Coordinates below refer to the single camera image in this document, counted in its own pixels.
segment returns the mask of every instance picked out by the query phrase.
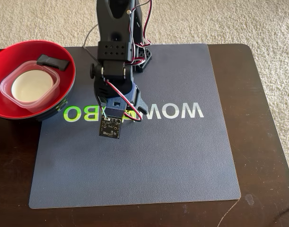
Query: gray mat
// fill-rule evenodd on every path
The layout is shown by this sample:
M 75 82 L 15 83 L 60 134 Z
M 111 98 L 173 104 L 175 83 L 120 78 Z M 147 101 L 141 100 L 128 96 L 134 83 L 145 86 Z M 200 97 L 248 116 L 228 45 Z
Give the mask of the gray mat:
M 150 47 L 152 61 L 134 78 L 151 114 L 124 121 L 119 140 L 100 137 L 100 122 L 85 120 L 84 107 L 97 105 L 92 60 L 80 47 L 68 50 L 76 64 L 68 106 L 81 116 L 72 109 L 68 122 L 62 110 L 43 122 L 31 208 L 240 198 L 207 45 Z

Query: red wire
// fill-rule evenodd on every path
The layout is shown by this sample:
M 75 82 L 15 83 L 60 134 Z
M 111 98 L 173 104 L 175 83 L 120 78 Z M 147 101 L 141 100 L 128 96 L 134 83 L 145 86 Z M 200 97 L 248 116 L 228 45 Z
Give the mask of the red wire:
M 120 95 L 120 97 L 126 102 L 127 105 L 129 105 L 133 111 L 135 111 L 135 113 L 138 115 L 139 119 L 137 118 L 134 118 L 134 117 L 131 117 L 129 116 L 126 112 L 124 112 L 124 115 L 127 116 L 128 118 L 134 120 L 134 121 L 137 121 L 137 122 L 140 122 L 142 120 L 142 117 L 141 117 L 141 114 L 139 113 L 139 111 L 133 106 L 132 103 L 130 103 L 130 101 L 121 93 L 121 91 L 119 91 L 111 82 L 109 81 L 105 81 L 109 86 L 111 86 L 112 89 L 114 89 L 115 92 L 118 93 L 118 95 Z
M 148 17 L 146 18 L 146 21 L 145 21 L 145 25 L 144 25 L 144 28 L 143 28 L 143 36 L 144 37 L 146 37 L 145 36 L 145 34 L 146 34 L 146 26 L 147 26 L 147 23 L 148 23 L 148 20 L 149 20 L 149 15 L 150 15 L 150 13 L 151 13 L 151 8 L 152 8 L 152 1 L 150 1 L 149 2 L 149 14 L 148 14 Z

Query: carpet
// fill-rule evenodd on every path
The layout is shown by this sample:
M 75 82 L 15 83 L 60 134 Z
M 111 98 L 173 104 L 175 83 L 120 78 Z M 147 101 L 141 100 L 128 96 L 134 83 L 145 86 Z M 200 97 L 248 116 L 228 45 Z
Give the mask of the carpet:
M 142 11 L 145 17 L 148 6 Z M 96 23 L 94 0 L 0 0 L 0 48 L 27 39 L 82 45 Z M 247 44 L 289 163 L 289 0 L 155 0 L 147 37 L 156 44 Z M 87 45 L 98 40 L 96 29 Z

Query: black wire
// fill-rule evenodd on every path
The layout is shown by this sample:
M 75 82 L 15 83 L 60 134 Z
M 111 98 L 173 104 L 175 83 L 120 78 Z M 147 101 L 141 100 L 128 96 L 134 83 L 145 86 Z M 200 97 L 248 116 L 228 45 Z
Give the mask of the black wire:
M 95 58 L 85 46 L 83 46 L 83 49 L 85 49 L 86 52 L 89 54 L 89 56 L 91 56 L 96 61 L 96 63 L 99 64 L 99 61 L 97 60 L 97 58 Z
M 97 95 L 96 91 L 94 91 L 94 94 L 95 94 L 95 97 L 96 97 L 96 99 L 97 99 L 97 102 L 98 102 L 99 107 L 102 108 L 100 99 L 98 98 L 98 95 Z
M 278 214 L 272 221 L 272 223 L 270 224 L 270 226 L 273 225 L 274 222 L 276 222 L 277 220 L 279 220 L 284 214 L 288 213 L 289 212 L 289 208 L 282 211 L 280 214 Z

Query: white wire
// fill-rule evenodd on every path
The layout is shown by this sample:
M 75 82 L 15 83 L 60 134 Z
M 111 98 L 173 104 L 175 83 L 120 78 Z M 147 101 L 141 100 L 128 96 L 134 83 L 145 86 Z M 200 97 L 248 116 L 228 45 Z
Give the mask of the white wire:
M 135 6 L 135 8 L 132 9 L 132 12 L 135 11 L 137 7 L 146 5 L 146 4 L 148 4 L 150 1 L 151 1 L 151 0 L 148 0 L 148 1 L 145 2 L 145 3 L 142 3 L 142 4 L 139 4 L 139 5 Z
M 150 20 L 150 16 L 151 16 L 152 11 L 153 11 L 153 0 L 150 0 L 150 11 L 149 11 L 148 19 L 146 21 L 146 24 L 145 24 L 144 30 L 143 30 L 143 37 L 149 44 L 152 44 L 152 43 L 146 39 L 146 29 L 148 28 L 148 24 L 149 24 L 149 20 Z

